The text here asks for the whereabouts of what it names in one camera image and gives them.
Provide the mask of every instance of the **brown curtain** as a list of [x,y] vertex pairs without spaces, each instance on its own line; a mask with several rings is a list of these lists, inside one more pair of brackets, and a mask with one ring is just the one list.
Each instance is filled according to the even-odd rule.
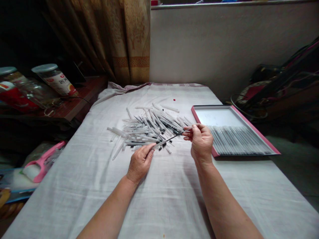
[[121,85],[145,83],[150,72],[149,0],[47,0],[43,13],[84,74]]

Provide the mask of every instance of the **jar lid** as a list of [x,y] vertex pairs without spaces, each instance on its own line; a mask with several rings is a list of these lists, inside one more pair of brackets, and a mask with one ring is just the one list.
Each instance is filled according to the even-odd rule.
[[9,74],[15,71],[17,71],[17,69],[14,66],[0,67],[0,75]]
[[31,70],[34,73],[41,73],[41,72],[52,71],[52,70],[55,70],[56,68],[57,68],[57,64],[45,64],[45,65],[33,67]]

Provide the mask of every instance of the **person's right hand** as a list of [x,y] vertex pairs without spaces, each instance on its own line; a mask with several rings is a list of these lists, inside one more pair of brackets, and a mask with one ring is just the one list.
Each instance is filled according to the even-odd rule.
[[203,124],[194,124],[190,132],[184,132],[184,140],[190,140],[192,142],[191,155],[195,160],[195,163],[212,164],[212,147],[213,136],[208,127]]

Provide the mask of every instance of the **red package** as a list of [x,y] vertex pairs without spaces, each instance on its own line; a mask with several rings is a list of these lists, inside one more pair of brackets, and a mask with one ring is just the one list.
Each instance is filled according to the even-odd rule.
[[22,113],[39,108],[39,106],[26,98],[14,84],[7,81],[0,83],[0,100]]

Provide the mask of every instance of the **person's left hand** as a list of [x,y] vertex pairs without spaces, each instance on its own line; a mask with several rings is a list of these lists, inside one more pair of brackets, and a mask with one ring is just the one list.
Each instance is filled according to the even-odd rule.
[[136,150],[132,155],[126,177],[134,184],[139,184],[141,179],[148,172],[153,158],[154,150],[152,147],[154,145],[156,145],[156,143],[145,145]]

